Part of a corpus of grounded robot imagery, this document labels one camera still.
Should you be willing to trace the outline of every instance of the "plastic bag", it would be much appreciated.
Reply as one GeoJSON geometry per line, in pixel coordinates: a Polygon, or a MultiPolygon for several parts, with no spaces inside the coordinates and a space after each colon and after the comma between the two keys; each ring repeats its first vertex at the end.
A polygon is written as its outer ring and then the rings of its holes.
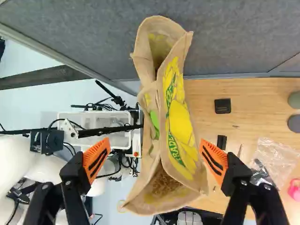
{"type": "Polygon", "coordinates": [[[269,183],[278,190],[285,184],[286,179],[296,166],[300,152],[287,145],[260,137],[257,150],[248,167],[253,171],[251,183],[269,183]]]}

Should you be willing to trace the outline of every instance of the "black device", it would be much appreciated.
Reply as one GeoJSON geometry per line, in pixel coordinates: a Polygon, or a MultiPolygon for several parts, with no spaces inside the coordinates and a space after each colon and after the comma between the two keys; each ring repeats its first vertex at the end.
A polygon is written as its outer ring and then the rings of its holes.
{"type": "Polygon", "coordinates": [[[230,98],[215,99],[215,113],[216,114],[231,113],[230,98]]]}
{"type": "Polygon", "coordinates": [[[218,135],[217,136],[217,147],[226,150],[226,143],[227,143],[227,136],[224,135],[218,135]]]}

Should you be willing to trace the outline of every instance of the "burlap tote bag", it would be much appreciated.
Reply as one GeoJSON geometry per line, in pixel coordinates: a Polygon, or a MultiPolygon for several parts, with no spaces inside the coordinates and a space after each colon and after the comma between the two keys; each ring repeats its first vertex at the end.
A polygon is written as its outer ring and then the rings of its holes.
{"type": "Polygon", "coordinates": [[[131,58],[142,84],[142,168],[123,208],[139,215],[176,210],[208,192],[183,86],[192,37],[162,16],[146,18],[137,32],[131,58]]]}

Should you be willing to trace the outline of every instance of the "wooden tabletop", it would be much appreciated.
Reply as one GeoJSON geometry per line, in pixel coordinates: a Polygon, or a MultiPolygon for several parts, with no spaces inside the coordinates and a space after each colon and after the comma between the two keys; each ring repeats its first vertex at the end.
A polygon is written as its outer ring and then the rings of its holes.
{"type": "MultiPolygon", "coordinates": [[[[226,135],[226,152],[236,155],[243,144],[240,158],[244,163],[250,161],[259,137],[268,137],[300,152],[300,134],[293,133],[287,126],[292,114],[300,114],[287,103],[289,94],[300,90],[300,78],[185,80],[184,88],[196,134],[214,144],[217,135],[226,135]],[[230,114],[215,114],[214,100],[220,98],[231,99],[230,114]]],[[[300,178],[300,162],[280,191],[289,221],[296,225],[300,224],[300,202],[287,194],[288,183],[293,178],[300,178]]],[[[209,196],[195,200],[190,206],[224,214],[229,199],[209,172],[208,180],[209,196]]],[[[250,208],[246,218],[255,218],[250,208]]]]}

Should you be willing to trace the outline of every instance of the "black pole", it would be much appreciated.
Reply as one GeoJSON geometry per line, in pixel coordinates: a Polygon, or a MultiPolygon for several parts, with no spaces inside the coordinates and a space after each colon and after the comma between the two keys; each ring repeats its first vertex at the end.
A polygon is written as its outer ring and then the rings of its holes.
{"type": "Polygon", "coordinates": [[[122,100],[122,98],[120,96],[115,96],[110,90],[108,90],[100,81],[95,80],[96,84],[100,86],[100,88],[102,88],[107,94],[109,94],[110,96],[112,96],[113,101],[115,102],[115,104],[119,105],[119,106],[124,106],[125,103],[122,100]]]}
{"type": "Polygon", "coordinates": [[[78,138],[100,136],[111,133],[116,133],[120,131],[129,131],[134,129],[143,128],[143,124],[132,125],[132,126],[122,126],[122,127],[103,127],[89,130],[78,130],[78,138]]]}
{"type": "Polygon", "coordinates": [[[24,135],[30,134],[31,131],[46,131],[48,128],[39,128],[39,129],[25,129],[25,130],[7,130],[0,131],[0,135],[24,135]]]}

